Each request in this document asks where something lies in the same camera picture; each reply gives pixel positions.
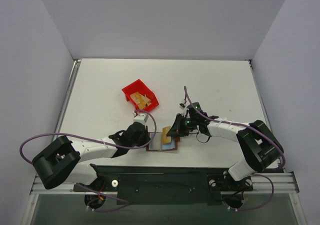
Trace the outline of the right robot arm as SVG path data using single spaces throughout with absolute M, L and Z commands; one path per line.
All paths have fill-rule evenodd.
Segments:
M 168 137 L 186 137 L 196 130 L 208 139 L 220 137 L 240 145 L 243 159 L 227 170 L 223 177 L 226 188 L 236 189 L 242 179 L 263 172 L 277 159 L 284 158 L 282 146 L 263 121 L 239 123 L 214 115 L 208 116 L 198 102 L 181 106 L 184 112 L 176 115 L 173 125 L 166 132 Z

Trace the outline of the red plastic bin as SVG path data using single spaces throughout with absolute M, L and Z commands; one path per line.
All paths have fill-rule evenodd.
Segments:
M 124 87 L 122 92 L 126 101 L 130 102 L 136 110 L 151 112 L 159 106 L 155 93 L 140 79 Z

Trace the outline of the gold card with chip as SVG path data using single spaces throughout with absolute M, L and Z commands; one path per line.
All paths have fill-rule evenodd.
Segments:
M 172 137 L 167 135 L 170 129 L 171 129 L 171 126 L 166 126 L 162 128 L 162 144 L 163 145 L 168 145 L 172 143 Z

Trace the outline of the brown leather card holder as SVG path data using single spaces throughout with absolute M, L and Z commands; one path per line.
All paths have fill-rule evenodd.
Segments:
M 163 136 L 161 132 L 156 132 L 154 139 L 145 148 L 147 152 L 169 152 L 176 151 L 180 143 L 180 138 L 172 138 L 170 143 L 163 143 Z

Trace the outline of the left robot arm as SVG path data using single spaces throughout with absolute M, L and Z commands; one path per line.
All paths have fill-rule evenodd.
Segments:
M 123 156 L 129 150 L 146 147 L 153 138 L 148 127 L 137 121 L 126 130 L 120 130 L 97 142 L 83 138 L 72 141 L 62 135 L 36 155 L 31 163 L 45 189 L 50 190 L 64 183 L 77 164 Z

